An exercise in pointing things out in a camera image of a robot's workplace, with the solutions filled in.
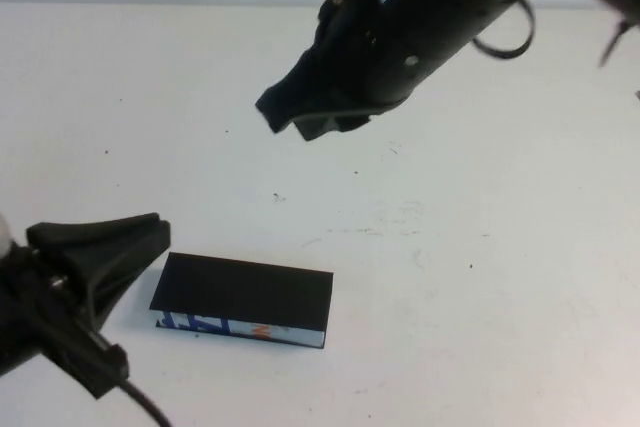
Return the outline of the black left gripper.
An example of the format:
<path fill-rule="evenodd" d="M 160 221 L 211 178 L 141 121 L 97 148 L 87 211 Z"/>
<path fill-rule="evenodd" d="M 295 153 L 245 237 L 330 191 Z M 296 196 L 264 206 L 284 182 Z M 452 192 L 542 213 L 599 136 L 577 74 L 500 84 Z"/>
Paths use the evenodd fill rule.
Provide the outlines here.
<path fill-rule="evenodd" d="M 29 247 L 11 243 L 1 256 L 1 373 L 42 355 L 101 398 L 126 379 L 124 350 L 102 328 L 133 282 L 171 245 L 171 225 L 157 213 L 84 224 L 40 222 L 26 230 L 34 248 L 67 247 L 82 306 Z"/>

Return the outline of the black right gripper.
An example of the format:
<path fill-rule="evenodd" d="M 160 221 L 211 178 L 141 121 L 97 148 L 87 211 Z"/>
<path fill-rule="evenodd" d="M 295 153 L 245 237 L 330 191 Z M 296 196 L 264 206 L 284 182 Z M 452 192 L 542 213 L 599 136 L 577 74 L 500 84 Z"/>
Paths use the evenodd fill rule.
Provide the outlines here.
<path fill-rule="evenodd" d="M 500 49 L 479 36 L 526 0 L 328 0 L 312 47 L 256 101 L 273 133 L 290 123 L 307 141 L 356 130 L 403 103 L 467 44 L 499 60 L 523 55 L 534 37 Z"/>

